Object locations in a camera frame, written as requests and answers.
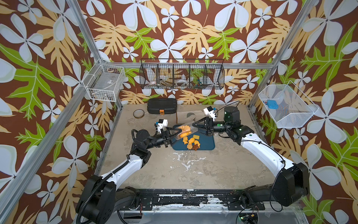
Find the clear jar orange cookies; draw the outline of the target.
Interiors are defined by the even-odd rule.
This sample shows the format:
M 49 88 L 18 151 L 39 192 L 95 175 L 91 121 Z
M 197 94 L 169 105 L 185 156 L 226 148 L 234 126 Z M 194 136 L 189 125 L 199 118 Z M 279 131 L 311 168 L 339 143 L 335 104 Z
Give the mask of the clear jar orange cookies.
M 176 140 L 182 139 L 198 131 L 197 127 L 193 126 L 193 123 L 186 123 L 177 127 L 181 132 L 175 137 Z

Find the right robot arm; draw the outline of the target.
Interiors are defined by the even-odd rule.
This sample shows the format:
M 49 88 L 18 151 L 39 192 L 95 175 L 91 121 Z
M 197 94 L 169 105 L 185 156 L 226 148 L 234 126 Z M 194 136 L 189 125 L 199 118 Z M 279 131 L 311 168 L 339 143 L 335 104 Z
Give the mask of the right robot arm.
M 242 191 L 241 206 L 248 208 L 261 202 L 277 202 L 288 207 L 310 192 L 309 170 L 301 162 L 283 157 L 249 127 L 241 124 L 240 112 L 234 106 L 224 108 L 224 120 L 216 121 L 214 108 L 204 109 L 205 117 L 192 126 L 204 130 L 206 135 L 226 133 L 228 138 L 258 158 L 275 176 L 273 184 L 253 186 Z

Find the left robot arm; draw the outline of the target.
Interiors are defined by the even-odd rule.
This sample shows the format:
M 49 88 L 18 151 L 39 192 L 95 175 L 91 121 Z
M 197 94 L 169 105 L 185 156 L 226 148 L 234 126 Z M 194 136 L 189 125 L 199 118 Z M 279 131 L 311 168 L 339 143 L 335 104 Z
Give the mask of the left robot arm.
M 76 224 L 104 224 L 115 210 L 129 206 L 136 197 L 136 192 L 126 188 L 118 192 L 118 188 L 136 171 L 149 161 L 151 148 L 171 146 L 173 139 L 180 135 L 182 129 L 168 127 L 166 130 L 150 135 L 145 129 L 131 130 L 132 146 L 126 160 L 108 173 L 93 175 L 88 179 L 76 207 Z

